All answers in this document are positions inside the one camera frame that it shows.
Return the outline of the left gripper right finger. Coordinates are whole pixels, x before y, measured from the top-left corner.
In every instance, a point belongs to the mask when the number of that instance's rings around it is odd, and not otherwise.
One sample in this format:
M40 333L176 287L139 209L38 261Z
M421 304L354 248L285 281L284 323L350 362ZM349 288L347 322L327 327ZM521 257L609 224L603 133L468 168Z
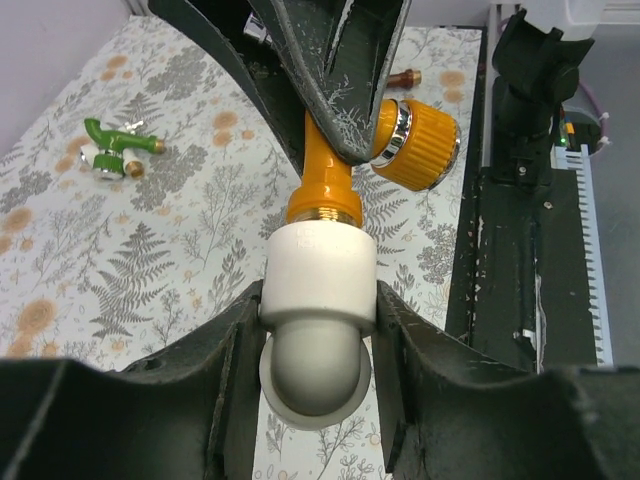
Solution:
M468 347L377 285L383 465L396 479L635 479L639 372L527 373Z

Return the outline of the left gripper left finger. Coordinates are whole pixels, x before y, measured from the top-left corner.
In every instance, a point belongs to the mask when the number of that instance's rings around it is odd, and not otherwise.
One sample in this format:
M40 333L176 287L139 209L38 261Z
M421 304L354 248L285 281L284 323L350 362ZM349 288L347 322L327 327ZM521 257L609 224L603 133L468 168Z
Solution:
M5 479L248 479L265 333L254 282L218 316L124 370L1 363Z

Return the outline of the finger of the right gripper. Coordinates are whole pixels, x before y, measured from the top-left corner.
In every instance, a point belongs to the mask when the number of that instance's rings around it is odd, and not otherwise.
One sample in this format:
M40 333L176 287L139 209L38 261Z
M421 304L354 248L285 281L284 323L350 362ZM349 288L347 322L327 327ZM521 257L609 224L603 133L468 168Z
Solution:
M149 9L211 56L257 108L296 170L305 115L320 104L309 47L317 1L151 1Z
M409 1L317 1L320 26L309 45L320 104L308 113L348 160L372 152L378 112L406 23Z

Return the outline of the orange water faucet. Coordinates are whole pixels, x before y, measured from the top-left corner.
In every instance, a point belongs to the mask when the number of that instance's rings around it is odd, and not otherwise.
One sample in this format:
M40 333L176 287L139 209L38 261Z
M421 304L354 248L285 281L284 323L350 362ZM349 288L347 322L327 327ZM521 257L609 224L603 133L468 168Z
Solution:
M374 173L409 191L436 187L457 159L461 133L449 114L414 99L382 101L372 152L361 160L339 154L305 115L300 186L292 193L286 221L330 220L363 226L363 206L353 170L370 164Z

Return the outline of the white pipe elbow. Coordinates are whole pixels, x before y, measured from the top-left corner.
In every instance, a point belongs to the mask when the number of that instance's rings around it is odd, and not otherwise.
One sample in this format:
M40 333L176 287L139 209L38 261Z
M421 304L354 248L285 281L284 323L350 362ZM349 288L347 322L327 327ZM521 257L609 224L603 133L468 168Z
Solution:
M301 430L353 414L371 379L376 243L343 223L309 220L268 240L259 320L269 332L259 376L271 409Z

